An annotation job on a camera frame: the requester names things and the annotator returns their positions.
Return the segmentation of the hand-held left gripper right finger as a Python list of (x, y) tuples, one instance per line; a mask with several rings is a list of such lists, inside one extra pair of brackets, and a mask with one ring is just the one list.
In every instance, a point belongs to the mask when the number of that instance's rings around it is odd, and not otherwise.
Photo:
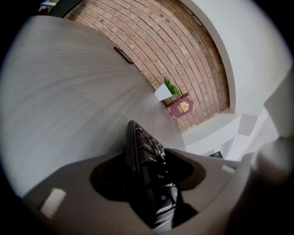
[(247, 183), (253, 154), (246, 154), (241, 161), (229, 161), (195, 155), (177, 149), (167, 149), (194, 165), (199, 163), (206, 170), (203, 181), (192, 188), (191, 175), (184, 183), (183, 201), (198, 213), (188, 221), (166, 232), (167, 235), (223, 235), (230, 215), (239, 201)]

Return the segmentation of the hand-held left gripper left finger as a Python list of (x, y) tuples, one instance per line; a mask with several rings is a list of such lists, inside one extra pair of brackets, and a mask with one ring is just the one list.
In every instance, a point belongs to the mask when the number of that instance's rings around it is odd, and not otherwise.
[(118, 152), (61, 167), (23, 200), (55, 235), (151, 235), (126, 193), (129, 168)]

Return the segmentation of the person's left hand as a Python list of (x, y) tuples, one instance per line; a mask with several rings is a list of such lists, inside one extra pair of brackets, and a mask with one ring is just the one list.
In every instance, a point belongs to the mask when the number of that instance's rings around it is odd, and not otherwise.
[(251, 161), (253, 175), (273, 185), (281, 185), (294, 170), (294, 139), (279, 138), (263, 145)]

